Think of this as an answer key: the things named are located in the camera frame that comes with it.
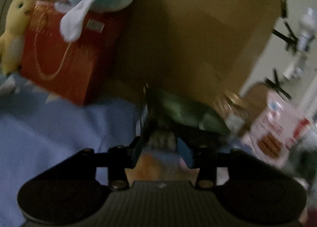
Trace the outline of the brown wooden chair back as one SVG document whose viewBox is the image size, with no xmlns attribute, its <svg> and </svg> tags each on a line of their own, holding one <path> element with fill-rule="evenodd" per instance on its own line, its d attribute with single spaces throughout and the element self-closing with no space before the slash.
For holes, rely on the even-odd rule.
<svg viewBox="0 0 317 227">
<path fill-rule="evenodd" d="M 243 99 L 251 112 L 259 115 L 266 108 L 269 90 L 270 87 L 264 82 L 257 82 L 247 90 Z"/>
</svg>

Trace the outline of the orange and blue snack packet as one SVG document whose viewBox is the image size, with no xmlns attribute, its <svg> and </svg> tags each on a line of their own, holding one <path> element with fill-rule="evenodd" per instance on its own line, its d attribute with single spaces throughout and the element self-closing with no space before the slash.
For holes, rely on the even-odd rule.
<svg viewBox="0 0 317 227">
<path fill-rule="evenodd" d="M 135 181 L 196 182 L 198 169 L 190 169 L 177 153 L 174 134 L 156 132 L 142 149 L 134 169 L 125 169 L 129 184 Z"/>
</svg>

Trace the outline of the black storage box with sheep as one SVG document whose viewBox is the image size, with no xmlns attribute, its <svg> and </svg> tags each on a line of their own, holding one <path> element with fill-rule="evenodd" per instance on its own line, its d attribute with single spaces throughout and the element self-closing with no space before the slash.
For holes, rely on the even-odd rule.
<svg viewBox="0 0 317 227">
<path fill-rule="evenodd" d="M 162 104 L 162 92 L 147 82 L 141 92 L 141 107 L 135 121 L 135 136 L 148 141 L 154 134 L 175 134 L 176 123 Z"/>
</svg>

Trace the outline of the pink fried twist snack bag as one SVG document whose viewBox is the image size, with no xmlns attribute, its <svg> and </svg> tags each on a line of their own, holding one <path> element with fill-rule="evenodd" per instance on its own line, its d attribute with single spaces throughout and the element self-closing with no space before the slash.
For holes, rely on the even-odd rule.
<svg viewBox="0 0 317 227">
<path fill-rule="evenodd" d="M 269 91 L 266 108 L 242 137 L 253 155 L 276 168 L 282 168 L 290 149 L 312 127 L 303 113 L 283 100 L 276 92 Z"/>
</svg>

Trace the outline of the yellow duck plush toy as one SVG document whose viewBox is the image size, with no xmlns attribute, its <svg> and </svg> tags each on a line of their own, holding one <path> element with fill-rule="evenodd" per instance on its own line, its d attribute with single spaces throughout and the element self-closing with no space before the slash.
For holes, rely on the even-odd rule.
<svg viewBox="0 0 317 227">
<path fill-rule="evenodd" d="M 12 0 L 8 9 L 5 30 L 1 35 L 1 67 L 4 75 L 16 72 L 21 65 L 25 31 L 36 1 L 38 0 Z"/>
</svg>

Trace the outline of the red gift bag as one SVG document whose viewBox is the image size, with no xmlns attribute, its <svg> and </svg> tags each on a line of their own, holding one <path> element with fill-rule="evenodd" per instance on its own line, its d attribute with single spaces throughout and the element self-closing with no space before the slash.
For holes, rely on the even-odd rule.
<svg viewBox="0 0 317 227">
<path fill-rule="evenodd" d="M 95 103 L 105 91 L 124 16 L 122 12 L 89 12 L 80 38 L 73 43 L 65 42 L 60 34 L 62 18 L 52 2 L 36 2 L 25 35 L 20 73 L 74 104 Z"/>
</svg>

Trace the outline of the large brown cardboard sheet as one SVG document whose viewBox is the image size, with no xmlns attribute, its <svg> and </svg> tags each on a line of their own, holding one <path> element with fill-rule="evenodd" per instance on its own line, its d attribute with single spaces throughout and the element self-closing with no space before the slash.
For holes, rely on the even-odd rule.
<svg viewBox="0 0 317 227">
<path fill-rule="evenodd" d="M 147 82 L 210 104 L 224 90 L 239 91 L 249 77 L 279 16 L 279 0 L 133 0 L 117 12 L 125 21 L 105 96 L 138 104 Z"/>
</svg>

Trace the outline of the blue patterned tablecloth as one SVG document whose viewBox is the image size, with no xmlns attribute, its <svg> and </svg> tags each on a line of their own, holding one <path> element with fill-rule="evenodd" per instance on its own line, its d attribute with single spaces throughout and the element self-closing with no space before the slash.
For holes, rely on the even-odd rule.
<svg viewBox="0 0 317 227">
<path fill-rule="evenodd" d="M 25 226 L 20 187 L 85 148 L 128 145 L 136 107 L 123 100 L 80 107 L 13 74 L 1 77 L 1 226 Z"/>
</svg>

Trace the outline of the glass jar with gold lid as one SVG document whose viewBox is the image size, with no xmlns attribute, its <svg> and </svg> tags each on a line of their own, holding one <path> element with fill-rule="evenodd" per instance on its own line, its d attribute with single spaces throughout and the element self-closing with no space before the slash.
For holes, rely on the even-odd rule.
<svg viewBox="0 0 317 227">
<path fill-rule="evenodd" d="M 242 98 L 226 90 L 214 101 L 213 108 L 225 121 L 230 132 L 239 135 L 248 119 L 247 105 Z"/>
</svg>

